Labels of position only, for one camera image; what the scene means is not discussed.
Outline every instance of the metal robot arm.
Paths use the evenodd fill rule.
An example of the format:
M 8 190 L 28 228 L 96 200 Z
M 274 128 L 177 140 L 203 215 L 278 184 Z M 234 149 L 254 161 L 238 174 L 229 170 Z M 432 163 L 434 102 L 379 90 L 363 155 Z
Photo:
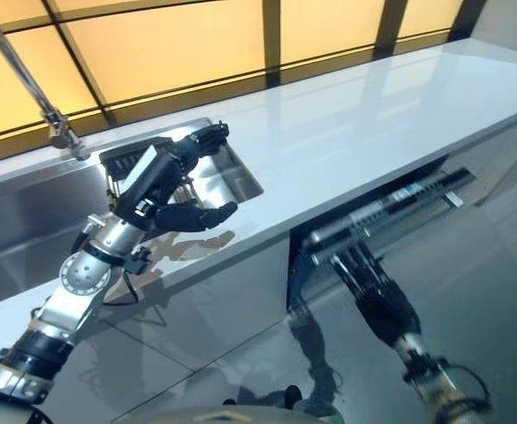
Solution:
M 148 249 L 134 249 L 153 225 L 166 230 L 202 231 L 234 213 L 234 203 L 219 209 L 177 205 L 189 211 L 182 219 L 171 212 L 159 213 L 166 209 L 166 202 L 199 158 L 217 153 L 227 135 L 227 125 L 212 125 L 175 143 L 169 154 L 157 154 L 117 199 L 107 219 L 90 220 L 89 229 L 98 228 L 95 237 L 65 260 L 60 285 L 0 361 L 0 407 L 44 401 L 54 377 L 84 330 L 95 321 L 106 292 L 117 282 L 115 271 L 124 268 L 140 274 L 146 268 Z
M 374 334 L 394 349 L 407 367 L 404 381 L 414 385 L 435 424 L 481 423 L 478 413 L 491 409 L 490 393 L 480 377 L 465 367 L 433 358 L 422 339 L 419 317 L 364 243 L 334 254 L 331 265 L 356 297 L 356 306 Z M 449 376 L 467 370 L 481 385 L 484 398 L 468 397 Z

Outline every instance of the black robot arm segment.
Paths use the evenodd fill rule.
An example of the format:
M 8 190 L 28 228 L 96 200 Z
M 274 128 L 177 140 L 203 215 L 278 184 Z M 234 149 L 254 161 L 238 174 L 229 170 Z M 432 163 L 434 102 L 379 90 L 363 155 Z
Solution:
M 468 397 L 457 389 L 447 371 L 456 367 L 468 369 L 430 355 L 422 339 L 419 316 L 368 247 L 364 243 L 353 245 L 333 254 L 330 261 L 356 298 L 356 306 L 374 334 L 395 349 L 405 363 L 404 380 L 419 392 L 429 411 L 430 422 L 480 422 L 477 413 L 491 409 L 485 384 L 470 371 L 483 387 L 483 398 Z
M 138 162 L 139 168 L 131 171 L 138 177 L 116 199 L 113 212 L 90 217 L 84 233 L 95 230 L 95 235 L 66 259 L 59 273 L 61 284 L 0 360 L 0 398 L 7 399 L 5 406 L 44 401 L 74 346 L 96 321 L 105 294 L 119 278 L 114 271 L 124 268 L 140 274 L 145 269 L 149 250 L 138 246 L 153 225 L 203 231 L 236 210 L 234 203 L 217 209 L 166 205 L 199 159 L 217 153 L 227 135 L 227 125 L 211 125 L 178 141 L 168 153 L 148 155 L 148 163 Z
M 210 219 L 209 226 L 201 227 L 193 223 L 199 221 L 200 209 L 190 205 L 183 208 L 174 206 L 165 208 L 173 192 L 184 182 L 187 174 L 197 165 L 200 158 L 207 155 L 216 155 L 222 145 L 226 143 L 229 128 L 224 123 L 210 125 L 202 128 L 184 139 L 174 143 L 169 154 L 158 153 L 156 158 L 144 170 L 142 178 L 138 178 L 131 187 L 121 194 L 117 199 L 115 215 L 123 218 L 129 223 L 149 230 L 155 212 L 163 208 L 158 214 L 155 224 L 158 228 L 165 228 L 170 231 L 203 231 L 212 228 L 223 222 L 236 210 L 236 204 L 230 203 L 228 208 L 214 212 L 214 209 L 204 210 L 202 215 Z M 182 214 L 189 214 L 186 220 L 182 220 Z

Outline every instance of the chrome faucet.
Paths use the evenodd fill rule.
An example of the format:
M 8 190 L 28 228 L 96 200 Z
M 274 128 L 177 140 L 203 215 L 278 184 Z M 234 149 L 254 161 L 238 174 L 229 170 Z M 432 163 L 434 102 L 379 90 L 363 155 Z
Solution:
M 88 155 L 83 152 L 83 143 L 70 127 L 68 118 L 62 115 L 62 113 L 49 102 L 48 97 L 46 97 L 40 86 L 38 86 L 38 83 L 22 63 L 19 55 L 14 51 L 9 41 L 4 37 L 1 29 L 0 51 L 16 72 L 20 81 L 27 88 L 28 93 L 33 96 L 34 100 L 40 106 L 42 118 L 46 124 L 49 125 L 49 144 L 55 148 L 68 148 L 71 155 L 78 160 L 87 159 Z

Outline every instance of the countertop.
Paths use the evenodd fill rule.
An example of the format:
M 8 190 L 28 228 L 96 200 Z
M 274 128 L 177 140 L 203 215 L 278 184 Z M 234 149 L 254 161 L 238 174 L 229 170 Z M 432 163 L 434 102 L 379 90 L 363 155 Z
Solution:
M 517 52 L 472 39 L 453 42 L 101 132 L 85 141 L 100 145 L 197 117 L 222 119 L 230 126 L 230 144 L 264 193 L 242 203 L 212 231 L 179 234 L 173 243 L 186 242 L 190 248 L 174 260 L 164 256 L 142 277 L 145 283 L 163 275 L 166 284 L 175 284 L 516 123 Z M 0 178 L 55 160 L 52 150 L 1 161 Z M 0 347 L 15 341 L 29 310 L 56 283 L 0 302 Z

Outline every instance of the stainless steel sink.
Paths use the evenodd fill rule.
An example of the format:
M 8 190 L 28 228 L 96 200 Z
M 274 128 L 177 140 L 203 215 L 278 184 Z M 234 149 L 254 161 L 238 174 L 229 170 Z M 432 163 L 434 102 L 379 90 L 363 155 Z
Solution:
M 54 278 L 87 215 L 108 211 L 100 153 L 155 136 L 181 140 L 207 125 L 210 121 L 202 118 L 145 133 L 104 146 L 86 162 L 57 162 L 0 181 L 0 300 Z M 201 207 L 215 208 L 263 192 L 229 145 L 218 155 L 202 158 L 190 177 L 190 184 L 174 193 L 173 202 L 196 199 Z

